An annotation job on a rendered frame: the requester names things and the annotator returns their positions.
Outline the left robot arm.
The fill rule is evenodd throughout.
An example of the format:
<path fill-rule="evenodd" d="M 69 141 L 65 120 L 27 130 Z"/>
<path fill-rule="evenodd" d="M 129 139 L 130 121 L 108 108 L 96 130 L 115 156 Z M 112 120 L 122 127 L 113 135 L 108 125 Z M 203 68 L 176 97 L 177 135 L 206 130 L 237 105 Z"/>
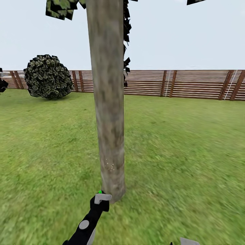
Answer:
<path fill-rule="evenodd" d="M 96 225 L 103 211 L 109 211 L 109 201 L 112 195 L 98 193 L 90 200 L 90 212 L 79 224 L 70 240 L 65 240 L 62 245 L 92 245 L 96 235 Z"/>

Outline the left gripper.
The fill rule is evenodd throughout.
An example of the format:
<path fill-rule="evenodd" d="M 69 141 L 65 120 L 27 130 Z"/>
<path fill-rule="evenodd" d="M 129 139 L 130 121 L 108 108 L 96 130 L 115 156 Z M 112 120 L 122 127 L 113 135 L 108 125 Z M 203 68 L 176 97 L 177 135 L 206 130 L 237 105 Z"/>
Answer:
<path fill-rule="evenodd" d="M 103 211 L 109 211 L 109 201 L 103 200 L 100 204 L 95 204 L 94 201 L 95 198 L 90 200 L 90 210 L 96 210 L 99 216 L 101 216 Z"/>

